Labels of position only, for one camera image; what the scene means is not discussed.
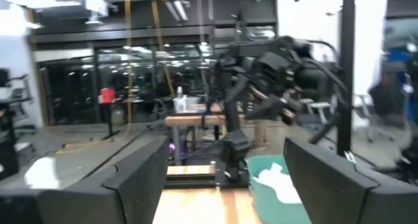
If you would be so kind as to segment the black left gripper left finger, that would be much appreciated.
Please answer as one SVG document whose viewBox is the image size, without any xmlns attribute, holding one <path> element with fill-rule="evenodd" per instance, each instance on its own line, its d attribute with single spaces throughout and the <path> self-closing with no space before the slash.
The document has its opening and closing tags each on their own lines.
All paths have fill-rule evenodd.
<svg viewBox="0 0 418 224">
<path fill-rule="evenodd" d="M 65 189 L 0 191 L 0 224 L 152 224 L 168 161 L 159 136 Z"/>
</svg>

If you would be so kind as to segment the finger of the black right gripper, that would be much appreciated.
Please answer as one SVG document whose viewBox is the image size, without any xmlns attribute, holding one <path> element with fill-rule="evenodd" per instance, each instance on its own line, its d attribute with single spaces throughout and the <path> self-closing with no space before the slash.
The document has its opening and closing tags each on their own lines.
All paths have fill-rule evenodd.
<svg viewBox="0 0 418 224">
<path fill-rule="evenodd" d="M 296 116 L 296 108 L 276 96 L 257 101 L 253 110 L 248 112 L 249 120 L 276 120 L 279 116 L 293 119 Z"/>
<path fill-rule="evenodd" d="M 228 90 L 224 102 L 230 103 L 243 98 L 248 93 L 249 84 L 250 79 L 248 77 L 239 77 L 237 83 Z"/>
</svg>

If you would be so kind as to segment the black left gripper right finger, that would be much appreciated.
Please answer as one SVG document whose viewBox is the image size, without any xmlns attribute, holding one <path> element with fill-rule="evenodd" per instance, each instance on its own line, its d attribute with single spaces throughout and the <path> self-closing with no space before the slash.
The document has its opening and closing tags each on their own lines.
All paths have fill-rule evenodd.
<svg viewBox="0 0 418 224">
<path fill-rule="evenodd" d="M 418 224 L 418 187 L 286 138 L 283 156 L 312 224 Z"/>
</svg>

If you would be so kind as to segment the white cloth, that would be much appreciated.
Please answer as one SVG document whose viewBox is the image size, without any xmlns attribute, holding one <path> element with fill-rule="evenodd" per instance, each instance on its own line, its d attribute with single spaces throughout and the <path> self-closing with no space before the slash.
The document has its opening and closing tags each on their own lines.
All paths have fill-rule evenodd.
<svg viewBox="0 0 418 224">
<path fill-rule="evenodd" d="M 284 204 L 302 203 L 290 175 L 284 174 L 283 167 L 277 163 L 272 163 L 270 168 L 262 170 L 258 177 L 253 179 L 259 184 L 272 188 L 277 199 Z"/>
</svg>

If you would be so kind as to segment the clear plastic containers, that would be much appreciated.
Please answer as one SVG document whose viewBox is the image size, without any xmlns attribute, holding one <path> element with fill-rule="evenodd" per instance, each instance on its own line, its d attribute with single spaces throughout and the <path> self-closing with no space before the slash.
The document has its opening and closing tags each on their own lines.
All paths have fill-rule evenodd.
<svg viewBox="0 0 418 224">
<path fill-rule="evenodd" d="M 200 98 L 185 95 L 182 87 L 177 87 L 176 96 L 172 101 L 175 113 L 195 113 L 200 110 Z"/>
</svg>

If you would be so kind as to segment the wooden table with grey legs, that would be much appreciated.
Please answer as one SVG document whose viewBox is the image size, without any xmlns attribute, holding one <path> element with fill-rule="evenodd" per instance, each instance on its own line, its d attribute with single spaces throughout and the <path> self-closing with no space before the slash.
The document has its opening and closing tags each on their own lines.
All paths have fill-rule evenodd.
<svg viewBox="0 0 418 224">
<path fill-rule="evenodd" d="M 244 115 L 239 114 L 236 117 L 237 122 L 233 123 L 232 120 L 228 120 L 226 116 L 221 116 L 220 114 L 212 114 L 208 116 L 202 116 L 197 114 L 192 114 L 191 116 L 186 116 L 185 114 L 179 114 L 178 116 L 168 116 L 164 119 L 164 122 L 167 126 L 172 128 L 173 133 L 173 142 L 176 146 L 174 150 L 174 160 L 169 163 L 169 165 L 182 165 L 185 163 L 190 157 L 195 157 L 197 154 L 202 153 L 205 150 L 212 149 L 218 147 L 220 149 L 219 159 L 226 164 L 227 167 L 233 168 L 240 168 L 240 163 L 244 165 L 246 162 L 244 161 L 244 156 L 247 153 L 247 149 L 244 149 L 243 155 L 238 156 L 238 150 L 232 149 L 233 144 L 233 134 L 227 133 L 223 138 L 219 140 L 215 140 L 211 145 L 204 146 L 201 149 L 195 150 L 187 155 L 182 155 L 181 145 L 180 142 L 180 127 L 186 126 L 187 129 L 189 127 L 192 128 L 192 131 L 195 130 L 196 126 L 203 124 L 202 128 L 206 125 L 214 125 L 215 127 L 220 126 L 222 124 L 228 125 L 232 123 L 236 125 L 237 128 L 240 127 L 240 124 L 244 121 Z"/>
</svg>

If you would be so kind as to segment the teal plastic tub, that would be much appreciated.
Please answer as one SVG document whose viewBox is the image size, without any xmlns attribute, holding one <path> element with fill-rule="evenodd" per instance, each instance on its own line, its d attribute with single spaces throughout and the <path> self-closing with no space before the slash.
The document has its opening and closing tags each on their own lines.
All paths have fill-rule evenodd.
<svg viewBox="0 0 418 224">
<path fill-rule="evenodd" d="M 260 155 L 248 159 L 249 182 L 253 205 L 259 219 L 264 224 L 311 224 L 303 204 L 284 204 L 277 199 L 274 190 L 257 183 L 253 178 L 277 163 L 283 167 L 283 173 L 289 175 L 282 155 Z"/>
</svg>

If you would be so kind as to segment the red box on stand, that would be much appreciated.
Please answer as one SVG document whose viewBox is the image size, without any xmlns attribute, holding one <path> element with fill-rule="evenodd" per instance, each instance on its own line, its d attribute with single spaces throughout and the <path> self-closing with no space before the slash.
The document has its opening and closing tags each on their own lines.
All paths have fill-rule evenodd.
<svg viewBox="0 0 418 224">
<path fill-rule="evenodd" d="M 112 88 L 103 88 L 100 90 L 99 103 L 111 104 L 116 99 L 116 92 Z"/>
</svg>

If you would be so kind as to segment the black office chair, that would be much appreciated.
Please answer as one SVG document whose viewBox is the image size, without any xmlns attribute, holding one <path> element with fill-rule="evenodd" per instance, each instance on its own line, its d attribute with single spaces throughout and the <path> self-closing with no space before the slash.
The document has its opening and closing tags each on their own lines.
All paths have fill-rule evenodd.
<svg viewBox="0 0 418 224">
<path fill-rule="evenodd" d="M 369 89 L 367 94 L 356 95 L 360 99 L 359 107 L 363 116 L 368 120 L 366 138 L 369 143 L 374 142 L 374 136 L 385 136 L 394 142 L 394 135 L 387 131 L 388 126 L 407 129 L 408 105 L 413 88 L 408 84 L 377 84 Z"/>
</svg>

